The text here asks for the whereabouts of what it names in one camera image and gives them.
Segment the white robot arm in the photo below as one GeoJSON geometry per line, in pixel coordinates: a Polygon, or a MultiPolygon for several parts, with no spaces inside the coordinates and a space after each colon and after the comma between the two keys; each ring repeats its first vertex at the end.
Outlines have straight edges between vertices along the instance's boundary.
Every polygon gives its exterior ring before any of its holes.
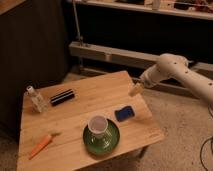
{"type": "Polygon", "coordinates": [[[130,96],[141,93],[144,88],[152,88],[163,80],[173,78],[192,94],[203,100],[213,113],[213,80],[188,68],[188,60],[180,55],[162,54],[156,63],[140,76],[140,82],[129,91],[130,96]]]}

